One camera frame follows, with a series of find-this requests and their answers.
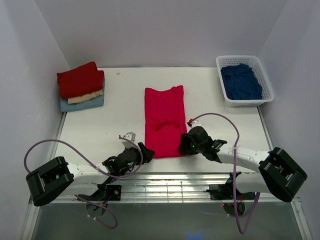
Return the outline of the pink t shirt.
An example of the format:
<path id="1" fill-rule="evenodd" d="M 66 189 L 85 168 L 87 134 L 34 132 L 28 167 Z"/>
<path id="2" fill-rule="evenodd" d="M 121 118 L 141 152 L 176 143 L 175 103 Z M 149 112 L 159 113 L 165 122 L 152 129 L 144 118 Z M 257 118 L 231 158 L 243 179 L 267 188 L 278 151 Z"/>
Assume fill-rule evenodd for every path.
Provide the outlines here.
<path id="1" fill-rule="evenodd" d="M 187 132 L 184 87 L 164 91 L 145 88 L 145 146 L 155 159 L 180 157 L 181 136 Z"/>

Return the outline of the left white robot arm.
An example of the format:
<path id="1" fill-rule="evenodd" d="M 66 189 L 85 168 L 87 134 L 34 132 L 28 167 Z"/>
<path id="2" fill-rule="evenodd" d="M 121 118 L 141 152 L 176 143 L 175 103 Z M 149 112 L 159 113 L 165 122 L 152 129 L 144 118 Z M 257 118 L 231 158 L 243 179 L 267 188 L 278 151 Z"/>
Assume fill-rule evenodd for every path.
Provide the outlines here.
<path id="1" fill-rule="evenodd" d="M 36 207 L 51 203 L 57 197 L 78 195 L 89 201 L 103 199 L 108 184 L 125 178 L 134 168 L 149 163 L 155 152 L 142 142 L 138 147 L 124 148 L 117 156 L 111 156 L 97 166 L 68 163 L 58 156 L 28 171 L 26 182 Z"/>

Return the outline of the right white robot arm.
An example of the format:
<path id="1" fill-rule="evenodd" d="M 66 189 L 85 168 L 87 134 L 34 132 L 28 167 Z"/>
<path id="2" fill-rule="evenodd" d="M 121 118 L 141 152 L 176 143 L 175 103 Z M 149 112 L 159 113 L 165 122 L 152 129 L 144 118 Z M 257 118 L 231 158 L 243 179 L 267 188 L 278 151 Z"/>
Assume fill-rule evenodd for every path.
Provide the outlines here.
<path id="1" fill-rule="evenodd" d="M 179 152 L 188 156 L 201 154 L 211 162 L 236 164 L 251 171 L 230 173 L 224 184 L 211 186 L 209 190 L 217 200 L 247 193 L 267 193 L 289 203 L 308 178 L 282 148 L 275 147 L 271 151 L 235 148 L 225 140 L 212 139 L 201 126 L 181 135 Z"/>

